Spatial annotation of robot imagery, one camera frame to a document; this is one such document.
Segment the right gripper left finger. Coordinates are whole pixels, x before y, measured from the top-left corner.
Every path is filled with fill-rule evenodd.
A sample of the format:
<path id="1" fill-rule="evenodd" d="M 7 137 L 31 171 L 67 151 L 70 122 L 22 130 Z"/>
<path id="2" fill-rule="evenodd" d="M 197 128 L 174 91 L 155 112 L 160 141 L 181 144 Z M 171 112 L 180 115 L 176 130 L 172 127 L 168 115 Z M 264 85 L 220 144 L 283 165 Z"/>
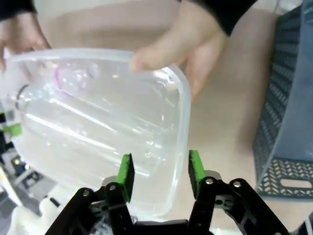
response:
<path id="1" fill-rule="evenodd" d="M 80 188 L 47 230 L 47 235 L 89 235 L 107 215 L 113 234 L 125 235 L 132 227 L 127 203 L 132 197 L 134 164 L 125 154 L 116 177 L 99 190 Z"/>

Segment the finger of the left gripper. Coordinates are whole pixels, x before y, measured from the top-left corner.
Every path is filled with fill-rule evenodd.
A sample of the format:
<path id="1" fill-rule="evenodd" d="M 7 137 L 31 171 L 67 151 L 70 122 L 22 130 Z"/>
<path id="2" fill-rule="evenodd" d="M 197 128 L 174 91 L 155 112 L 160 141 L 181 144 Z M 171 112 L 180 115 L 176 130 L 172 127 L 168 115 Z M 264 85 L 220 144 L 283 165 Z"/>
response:
<path id="1" fill-rule="evenodd" d="M 11 126 L 5 126 L 1 131 L 9 134 L 10 137 L 16 137 L 22 134 L 22 126 L 20 123 L 17 123 Z"/>

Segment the person right hand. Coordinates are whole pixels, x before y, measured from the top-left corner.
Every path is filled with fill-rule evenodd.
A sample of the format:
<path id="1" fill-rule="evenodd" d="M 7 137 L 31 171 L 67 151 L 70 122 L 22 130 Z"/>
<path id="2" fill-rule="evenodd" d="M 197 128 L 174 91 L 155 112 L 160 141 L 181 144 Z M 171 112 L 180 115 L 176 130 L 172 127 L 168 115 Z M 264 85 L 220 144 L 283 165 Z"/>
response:
<path id="1" fill-rule="evenodd" d="M 6 70 L 5 50 L 12 54 L 20 54 L 50 48 L 36 14 L 21 13 L 0 23 L 1 72 Z"/>

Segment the person left hand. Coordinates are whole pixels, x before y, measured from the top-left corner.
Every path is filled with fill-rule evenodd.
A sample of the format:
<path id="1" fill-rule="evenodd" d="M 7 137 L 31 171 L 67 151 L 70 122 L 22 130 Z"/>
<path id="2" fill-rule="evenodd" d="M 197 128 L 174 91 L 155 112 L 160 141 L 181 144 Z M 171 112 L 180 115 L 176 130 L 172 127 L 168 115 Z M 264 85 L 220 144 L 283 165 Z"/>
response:
<path id="1" fill-rule="evenodd" d="M 216 65 L 227 36 L 216 19 L 197 4 L 184 0 L 172 27 L 133 56 L 133 71 L 153 71 L 185 64 L 191 98 L 195 99 Z"/>

